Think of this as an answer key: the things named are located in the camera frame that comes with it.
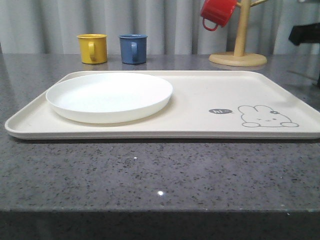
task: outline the cup handle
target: cup handle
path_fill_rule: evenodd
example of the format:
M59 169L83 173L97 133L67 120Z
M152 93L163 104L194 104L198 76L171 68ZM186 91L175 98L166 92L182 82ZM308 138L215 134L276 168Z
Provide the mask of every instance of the cup handle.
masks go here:
M96 46L93 41L89 42L89 55L92 61L96 60Z
M217 28L218 28L218 26L219 26L219 25L216 23L214 28L209 28L209 27L207 27L206 24L205 24L205 18L204 18L204 17L202 18L202 25L203 25L203 27L204 27L205 29L207 29L208 31L215 31L215 30L217 30Z
M136 42L131 42L132 61L138 60L138 46Z

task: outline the wooden mug stand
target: wooden mug stand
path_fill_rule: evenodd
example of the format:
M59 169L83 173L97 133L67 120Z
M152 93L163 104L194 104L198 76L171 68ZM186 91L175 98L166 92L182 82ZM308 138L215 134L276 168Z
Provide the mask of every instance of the wooden mug stand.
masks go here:
M211 62L237 67L261 66L267 63L265 56L245 52L250 8L266 1L268 0L257 0L251 3L251 0L241 0L241 2L237 3L236 6L240 8L240 18L234 51L213 53L209 57Z

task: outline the wooden base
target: wooden base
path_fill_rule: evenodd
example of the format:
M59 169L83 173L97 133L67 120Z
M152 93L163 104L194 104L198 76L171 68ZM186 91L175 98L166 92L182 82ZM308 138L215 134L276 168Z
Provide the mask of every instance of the wooden base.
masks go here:
M245 53L244 56L234 56L233 51L213 53L209 60L216 64L237 66L237 67L253 67L261 66L267 63L267 58L256 53Z

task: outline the red cup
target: red cup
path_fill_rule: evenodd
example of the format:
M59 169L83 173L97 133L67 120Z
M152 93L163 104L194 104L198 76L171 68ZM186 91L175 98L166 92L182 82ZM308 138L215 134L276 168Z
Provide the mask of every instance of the red cup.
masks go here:
M209 31L215 31L219 25L224 27L228 23L236 5L237 0L205 0L200 13L201 17L203 17L203 27ZM215 27L207 27L205 19L214 22Z

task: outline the blue cup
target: blue cup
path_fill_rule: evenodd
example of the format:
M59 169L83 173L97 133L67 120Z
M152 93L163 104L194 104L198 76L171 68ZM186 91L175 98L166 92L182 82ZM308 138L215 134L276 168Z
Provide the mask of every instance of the blue cup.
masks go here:
M124 64L144 64L147 61L147 35L120 35L121 59Z

